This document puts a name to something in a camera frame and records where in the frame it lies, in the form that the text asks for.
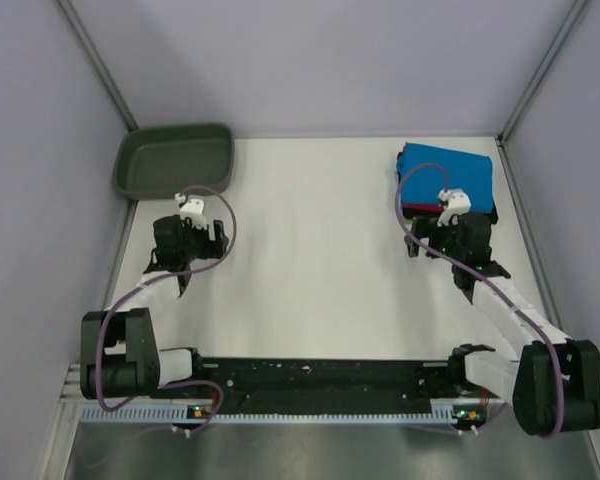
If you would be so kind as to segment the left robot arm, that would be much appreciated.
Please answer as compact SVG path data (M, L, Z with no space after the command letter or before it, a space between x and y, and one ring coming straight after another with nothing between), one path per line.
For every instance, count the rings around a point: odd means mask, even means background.
M201 226L178 215L156 220L153 235L149 263L132 292L81 321L80 388L87 399L151 396L170 383L192 397L206 387L197 350L161 350L155 327L185 293L191 264L221 259L229 238L220 220Z

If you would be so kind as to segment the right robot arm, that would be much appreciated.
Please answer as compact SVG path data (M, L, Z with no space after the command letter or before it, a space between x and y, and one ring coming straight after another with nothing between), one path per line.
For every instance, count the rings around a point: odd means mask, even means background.
M448 225L433 216L405 228L410 257L421 250L450 263L454 285L510 345L507 359L494 347L461 345L447 370L449 388L467 396L479 387L509 404L523 431L552 437L600 429L600 352L552 325L516 288L492 257L491 220L470 212Z

